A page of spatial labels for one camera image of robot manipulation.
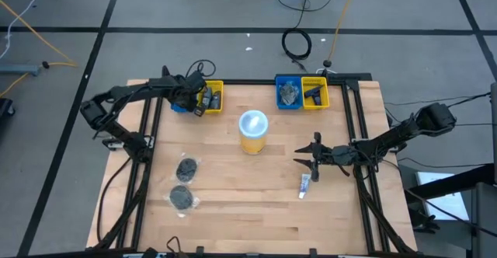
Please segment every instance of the wooden table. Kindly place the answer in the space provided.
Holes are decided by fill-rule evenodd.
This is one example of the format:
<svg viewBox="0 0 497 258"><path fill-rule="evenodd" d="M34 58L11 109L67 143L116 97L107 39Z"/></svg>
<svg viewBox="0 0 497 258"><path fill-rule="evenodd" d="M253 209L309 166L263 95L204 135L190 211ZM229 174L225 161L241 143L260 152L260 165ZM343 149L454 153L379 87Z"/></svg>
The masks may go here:
<svg viewBox="0 0 497 258"><path fill-rule="evenodd" d="M353 177L344 176L336 166L320 166L320 181L311 183L303 200L297 197L301 174L309 170L292 158L310 159L311 155L295 154L294 150L308 145L315 131L321 132L323 144L329 147L349 142L341 89L329 86L328 90L331 106L319 111L278 110L273 85L225 85L224 108L218 115L175 113L165 100L139 250L153 247L166 251L165 243L177 235L185 252L204 246L206 253L297 254L309 253L309 248L316 248L319 254L367 253ZM360 94L368 134L374 138L388 130L378 82L360 82ZM349 98L359 137L351 92ZM130 131L137 131L143 104L130 103L119 122ZM152 103L148 129L153 109ZM239 145L238 118L253 109L261 110L269 118L267 146L260 155L246 155ZM201 159L189 185L200 204L184 218L164 200L177 184L174 175L182 152ZM110 152L102 187L126 159L124 151ZM396 162L394 155L386 159ZM107 192L103 234L123 209L129 172L130 166ZM399 171L381 163L377 181L386 218L405 242L416 249ZM370 217L376 249L381 249L376 220L372 214ZM128 224L125 245L130 245L133 215ZM95 244L96 213L88 246Z"/></svg>

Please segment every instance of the small object in bin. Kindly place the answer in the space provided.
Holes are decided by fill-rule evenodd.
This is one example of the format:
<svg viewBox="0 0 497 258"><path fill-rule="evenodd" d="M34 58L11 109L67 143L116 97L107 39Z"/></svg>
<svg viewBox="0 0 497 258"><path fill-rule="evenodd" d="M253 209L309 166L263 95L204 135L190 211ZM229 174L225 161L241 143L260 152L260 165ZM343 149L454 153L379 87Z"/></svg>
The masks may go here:
<svg viewBox="0 0 497 258"><path fill-rule="evenodd" d="M188 188L183 185L172 188L171 193L169 194L169 200L179 211L186 210L193 205L193 195Z"/></svg>
<svg viewBox="0 0 497 258"><path fill-rule="evenodd" d="M212 100L210 101L210 110L219 110L221 108L221 91L214 92Z"/></svg>
<svg viewBox="0 0 497 258"><path fill-rule="evenodd" d="M205 108L209 108L210 99L212 99L212 88L207 87L207 89L203 92L202 106Z"/></svg>
<svg viewBox="0 0 497 258"><path fill-rule="evenodd" d="M295 103L298 96L298 87L292 82L287 82L280 86L281 102L287 106Z"/></svg>
<svg viewBox="0 0 497 258"><path fill-rule="evenodd" d="M320 106L321 105L321 93L319 92L319 90L323 87L323 85L319 85L317 87L314 87L313 89L310 89L310 90L307 90L305 91L304 93L304 98L308 98L308 97L312 97L312 99L314 100L314 104L316 106Z"/></svg>
<svg viewBox="0 0 497 258"><path fill-rule="evenodd" d="M191 158L185 158L179 163L176 169L176 177L182 183L188 183L193 179L196 172L196 161Z"/></svg>

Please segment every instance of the floor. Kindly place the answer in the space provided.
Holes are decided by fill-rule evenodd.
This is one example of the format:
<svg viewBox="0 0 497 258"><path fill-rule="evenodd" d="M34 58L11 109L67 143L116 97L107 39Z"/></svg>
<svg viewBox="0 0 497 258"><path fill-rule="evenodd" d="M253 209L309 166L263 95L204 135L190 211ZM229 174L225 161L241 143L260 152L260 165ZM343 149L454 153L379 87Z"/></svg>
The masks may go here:
<svg viewBox="0 0 497 258"><path fill-rule="evenodd" d="M3 1L21 12L30 0ZM299 0L285 1L299 6ZM325 1L311 0L311 6ZM330 28L345 2L332 0L321 11L304 14L300 27L313 29L311 56L303 61L308 71L322 67L333 40ZM492 56L497 53L497 8L489 6L495 0L467 4L464 9L460 0L352 0L332 69L370 72L391 103L488 92L497 76ZM91 139L91 129L76 112L82 98L129 78L158 77L162 65L184 73L201 58L216 63L218 78L303 72L280 46L284 28L294 26L300 13L276 0L38 0L35 6L25 20L79 67L42 71L7 95L17 113L0 140L0 256L18 253L47 175L56 176L54 185L36 234L30 232L33 244L23 250L38 254L85 247L107 151ZM11 21L0 10L2 36ZM0 64L63 60L21 24L16 26ZM287 43L294 53L305 51L299 37L290 36ZM0 90L15 79L0 75ZM405 119L420 106L388 109ZM488 99L451 110L461 124L490 121ZM456 127L438 138L416 138L399 155L403 157L440 167L404 162L412 169L462 172L442 167L490 162L491 131L488 126ZM429 254L464 255L436 236L417 235L417 240Z"/></svg>

